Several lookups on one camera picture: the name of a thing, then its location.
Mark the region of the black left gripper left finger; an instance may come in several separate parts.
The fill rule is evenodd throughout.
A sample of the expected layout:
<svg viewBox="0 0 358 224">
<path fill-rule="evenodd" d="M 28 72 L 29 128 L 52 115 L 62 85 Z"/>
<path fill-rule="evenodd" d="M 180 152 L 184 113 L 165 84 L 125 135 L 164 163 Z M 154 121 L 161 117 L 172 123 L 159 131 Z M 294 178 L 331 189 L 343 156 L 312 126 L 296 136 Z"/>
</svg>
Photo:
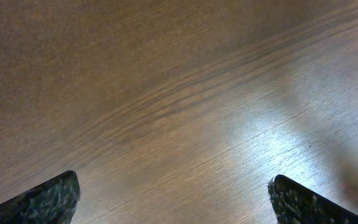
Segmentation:
<svg viewBox="0 0 358 224">
<path fill-rule="evenodd" d="M 0 204 L 0 224 L 70 224 L 80 201 L 75 171 L 65 171 Z"/>
</svg>

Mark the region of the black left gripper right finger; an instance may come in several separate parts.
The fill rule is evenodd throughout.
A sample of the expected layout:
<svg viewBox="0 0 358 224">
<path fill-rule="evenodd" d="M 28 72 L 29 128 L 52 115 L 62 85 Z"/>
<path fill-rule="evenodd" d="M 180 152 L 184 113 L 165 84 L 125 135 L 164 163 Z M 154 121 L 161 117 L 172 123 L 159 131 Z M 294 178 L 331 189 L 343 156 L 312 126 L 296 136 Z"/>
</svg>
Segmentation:
<svg viewBox="0 0 358 224">
<path fill-rule="evenodd" d="M 277 175 L 267 189 L 278 224 L 358 224 L 358 215 L 285 175 Z"/>
</svg>

